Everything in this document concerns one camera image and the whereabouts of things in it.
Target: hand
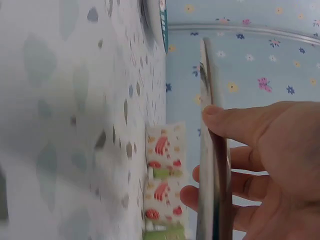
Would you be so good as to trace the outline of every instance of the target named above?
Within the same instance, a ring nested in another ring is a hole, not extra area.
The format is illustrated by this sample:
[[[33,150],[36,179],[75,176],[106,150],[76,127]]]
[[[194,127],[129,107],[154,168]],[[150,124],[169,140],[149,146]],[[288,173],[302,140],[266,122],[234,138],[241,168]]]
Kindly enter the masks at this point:
[[[320,239],[320,103],[278,102],[265,107],[202,113],[215,134],[248,146],[230,150],[232,194],[261,201],[260,206],[233,205],[235,230],[245,240]],[[193,170],[199,182],[199,166]],[[197,211],[198,188],[186,186],[181,201]]]

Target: finger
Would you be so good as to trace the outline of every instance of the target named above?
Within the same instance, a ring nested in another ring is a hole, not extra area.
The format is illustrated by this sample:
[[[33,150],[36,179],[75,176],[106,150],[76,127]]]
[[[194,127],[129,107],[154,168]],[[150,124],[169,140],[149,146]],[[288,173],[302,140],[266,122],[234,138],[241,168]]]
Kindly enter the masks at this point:
[[[256,176],[234,171],[231,173],[232,194],[251,201],[264,200],[269,182],[269,175]]]
[[[215,134],[255,147],[279,115],[296,102],[277,102],[263,107],[223,110],[209,105],[202,112],[206,126]]]
[[[180,191],[181,202],[196,212],[198,211],[198,197],[199,189],[195,186],[185,186]]]
[[[230,148],[231,167],[252,172],[263,172],[265,168],[256,148],[239,146]]]
[[[233,205],[234,220],[233,229],[247,232],[253,221],[253,216],[259,206],[237,206]]]
[[[196,166],[192,171],[192,177],[197,183],[200,182],[199,172],[200,172],[200,165]]]

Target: pink flower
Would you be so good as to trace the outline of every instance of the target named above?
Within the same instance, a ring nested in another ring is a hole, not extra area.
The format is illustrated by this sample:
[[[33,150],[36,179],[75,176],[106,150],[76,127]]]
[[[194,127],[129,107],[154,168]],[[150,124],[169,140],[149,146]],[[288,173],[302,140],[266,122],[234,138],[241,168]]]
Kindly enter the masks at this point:
[[[250,19],[245,19],[245,20],[242,21],[242,24],[243,25],[249,25],[249,24],[251,24],[251,21],[250,21]]]

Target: red mushroom illustration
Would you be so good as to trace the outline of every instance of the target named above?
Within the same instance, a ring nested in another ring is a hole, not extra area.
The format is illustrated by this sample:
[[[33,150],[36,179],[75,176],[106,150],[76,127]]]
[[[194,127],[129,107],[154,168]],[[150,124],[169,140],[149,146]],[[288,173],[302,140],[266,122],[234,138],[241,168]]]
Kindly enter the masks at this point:
[[[180,161],[180,159],[177,159],[176,161],[174,161],[174,162],[173,162],[173,166],[181,167],[181,161]]]
[[[180,216],[182,214],[182,209],[181,206],[177,206],[176,208],[173,209],[172,213],[176,216]]]
[[[166,147],[166,144],[168,142],[167,136],[161,136],[158,141],[156,142],[154,151],[156,154],[163,155],[164,154],[164,148]]]
[[[151,167],[151,168],[155,168],[155,169],[160,169],[161,168],[161,164],[158,161],[150,161],[148,166]]]
[[[152,219],[152,220],[158,220],[159,217],[160,217],[160,214],[159,212],[154,209],[154,208],[150,208],[148,210],[145,211],[145,216],[148,218],[148,219]]]
[[[169,188],[167,182],[160,183],[160,185],[154,191],[154,199],[162,202],[163,198],[164,197],[166,198],[166,196],[164,196],[164,195],[167,194],[166,193],[167,188]]]

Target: yellow flower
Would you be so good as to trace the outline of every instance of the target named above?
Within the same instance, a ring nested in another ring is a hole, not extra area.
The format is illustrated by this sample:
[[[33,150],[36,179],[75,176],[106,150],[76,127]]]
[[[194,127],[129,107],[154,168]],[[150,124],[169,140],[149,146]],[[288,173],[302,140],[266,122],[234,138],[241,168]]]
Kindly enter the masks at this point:
[[[298,61],[293,61],[293,63],[294,63],[294,65],[297,67],[297,68],[300,68],[300,62],[298,62]]]
[[[191,14],[194,10],[195,10],[195,7],[191,4],[187,4],[184,6],[184,10],[188,13],[188,14]]]
[[[156,138],[154,136],[148,136],[148,143],[149,144],[152,144],[155,140],[156,140]]]
[[[310,83],[315,86],[317,84],[317,80],[315,78],[310,78]]]
[[[282,7],[277,7],[277,8],[275,9],[275,12],[276,12],[276,14],[283,14],[283,13],[284,13],[284,10],[283,10]]]
[[[195,95],[195,98],[193,99],[193,101],[194,101],[197,105],[200,105],[200,104],[201,104],[201,95],[200,95],[200,94]]]
[[[234,82],[229,82],[229,83],[228,83],[228,89],[229,89],[229,93],[236,93],[236,92],[238,92],[238,86],[237,86],[237,84],[235,84]]]
[[[148,182],[146,188],[147,189],[153,189],[155,187],[153,182]]]
[[[168,49],[169,49],[169,52],[170,52],[170,53],[173,53],[173,52],[175,52],[175,51],[176,51],[176,46],[175,46],[175,45],[170,44]]]

